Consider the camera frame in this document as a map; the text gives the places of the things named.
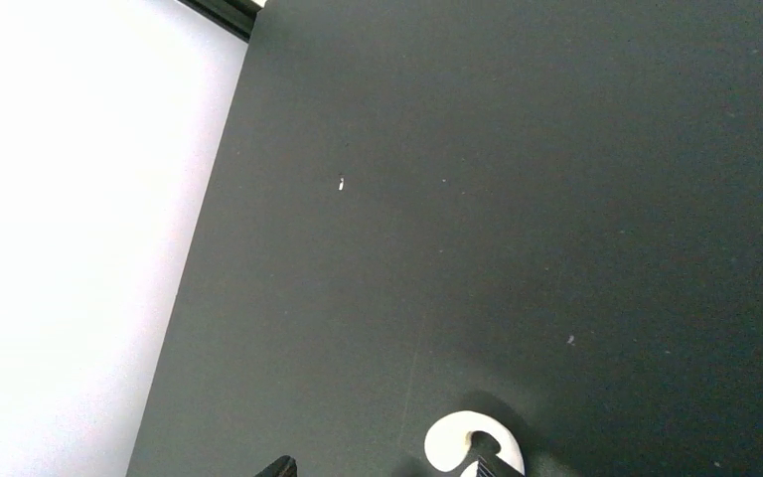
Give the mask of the white earbud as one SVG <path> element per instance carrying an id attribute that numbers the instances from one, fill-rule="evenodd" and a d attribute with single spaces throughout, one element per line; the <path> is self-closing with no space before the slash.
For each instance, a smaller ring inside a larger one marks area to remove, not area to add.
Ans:
<path id="1" fill-rule="evenodd" d="M 511 431 L 493 417 L 473 410 L 452 412 L 428 428 L 423 448 L 429 464 L 440 472 L 459 471 L 459 476 L 476 476 L 476 465 L 468 456 L 475 431 L 484 431 L 496 438 L 501 445 L 499 457 L 527 475 L 521 448 Z"/>

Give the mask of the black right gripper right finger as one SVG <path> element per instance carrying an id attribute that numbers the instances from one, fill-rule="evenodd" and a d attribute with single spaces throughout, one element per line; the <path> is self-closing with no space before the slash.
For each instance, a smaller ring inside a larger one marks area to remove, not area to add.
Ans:
<path id="1" fill-rule="evenodd" d="M 471 447 L 468 456 L 476 465 L 475 475 L 478 477 L 523 477 L 520 472 L 499 457 L 501 445 L 496 438 L 484 431 L 475 431 L 471 437 Z"/>

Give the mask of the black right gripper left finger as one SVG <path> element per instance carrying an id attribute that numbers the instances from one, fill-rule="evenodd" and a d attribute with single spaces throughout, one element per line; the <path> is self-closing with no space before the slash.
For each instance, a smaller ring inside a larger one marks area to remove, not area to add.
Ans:
<path id="1" fill-rule="evenodd" d="M 258 472 L 255 477 L 296 477 L 298 466 L 289 455 L 282 455 Z"/>

